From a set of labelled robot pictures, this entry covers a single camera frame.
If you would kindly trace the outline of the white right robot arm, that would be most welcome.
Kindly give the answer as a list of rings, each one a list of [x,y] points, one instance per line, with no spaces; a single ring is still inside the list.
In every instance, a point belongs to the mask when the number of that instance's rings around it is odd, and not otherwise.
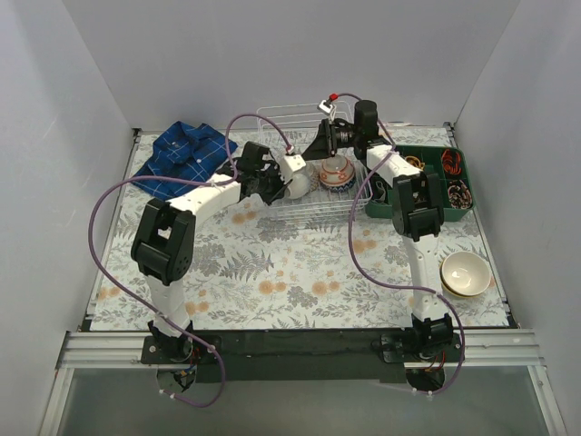
[[[387,129],[379,122],[377,104],[359,99],[351,123],[335,116],[331,95],[318,109],[326,115],[318,135],[302,153],[304,160],[334,157],[340,148],[351,148],[368,169],[363,185],[377,175],[392,191],[392,224],[408,255],[413,291],[412,326],[400,340],[385,339],[383,351],[410,353],[431,361],[453,342],[450,309],[443,301],[438,263],[438,243],[444,223],[444,206],[438,175],[408,163],[396,150]]]

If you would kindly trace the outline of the cream bowl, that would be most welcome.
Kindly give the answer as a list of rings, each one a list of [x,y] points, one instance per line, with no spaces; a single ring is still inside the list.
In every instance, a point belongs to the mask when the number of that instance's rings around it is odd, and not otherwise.
[[[473,298],[488,288],[492,273],[487,262],[477,254],[457,252],[443,260],[440,277],[450,292],[461,297]]]

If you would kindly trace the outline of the blue diamond pattern bowl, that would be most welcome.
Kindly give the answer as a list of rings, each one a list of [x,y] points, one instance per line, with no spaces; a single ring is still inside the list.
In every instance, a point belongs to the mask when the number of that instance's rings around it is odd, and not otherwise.
[[[320,182],[320,186],[322,188],[324,188],[327,191],[332,192],[332,193],[344,193],[344,192],[347,192],[354,185],[355,185],[355,180],[354,179],[350,180],[347,183],[336,184],[336,185],[331,185],[331,184],[327,184],[327,183],[324,183],[324,182]]]

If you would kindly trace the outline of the white bowl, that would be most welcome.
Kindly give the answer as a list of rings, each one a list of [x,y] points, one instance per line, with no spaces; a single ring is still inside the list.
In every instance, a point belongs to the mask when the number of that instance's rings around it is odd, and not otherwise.
[[[304,168],[296,172],[286,187],[285,197],[295,200],[317,189],[319,176],[316,168],[308,163]]]

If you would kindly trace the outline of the orange line pattern bowl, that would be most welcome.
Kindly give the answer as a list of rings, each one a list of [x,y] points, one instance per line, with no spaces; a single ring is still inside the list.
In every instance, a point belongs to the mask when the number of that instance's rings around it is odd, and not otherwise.
[[[352,161],[335,155],[321,161],[319,170],[320,182],[331,185],[347,183],[354,178],[355,169]]]

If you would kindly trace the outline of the white wire dish rack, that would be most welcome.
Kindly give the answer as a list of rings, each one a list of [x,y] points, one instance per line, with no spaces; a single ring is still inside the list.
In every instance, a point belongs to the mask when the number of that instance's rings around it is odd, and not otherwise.
[[[301,153],[315,139],[320,122],[325,118],[316,103],[263,106],[256,114],[271,119],[286,134],[295,151]],[[369,202],[371,189],[363,184],[367,168],[355,157],[351,149],[340,149],[338,153],[348,158],[354,166],[352,186],[342,192],[333,192],[324,187],[319,178],[322,161],[309,161],[311,191],[298,199],[282,199],[268,206],[264,214],[276,221],[306,223],[310,220],[342,220],[350,214],[353,199],[358,189],[363,192],[357,202],[360,211]]]

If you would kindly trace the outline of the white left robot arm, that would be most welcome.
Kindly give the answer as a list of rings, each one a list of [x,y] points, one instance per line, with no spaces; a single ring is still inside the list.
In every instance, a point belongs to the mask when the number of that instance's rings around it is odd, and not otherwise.
[[[241,156],[219,166],[204,186],[170,201],[154,198],[143,210],[131,257],[156,310],[148,323],[154,346],[171,362],[186,362],[193,351],[183,277],[192,265],[197,228],[254,194],[272,204],[290,195],[291,184],[300,179],[305,162],[299,155],[287,154],[277,162],[270,154],[267,147],[248,142]]]

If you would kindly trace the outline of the yellow-rimmed bowl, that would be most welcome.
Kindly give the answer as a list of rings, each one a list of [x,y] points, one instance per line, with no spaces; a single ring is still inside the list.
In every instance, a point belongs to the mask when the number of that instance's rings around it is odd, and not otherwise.
[[[463,298],[473,298],[488,288],[491,274],[488,270],[452,266],[442,267],[440,278],[449,292]]]

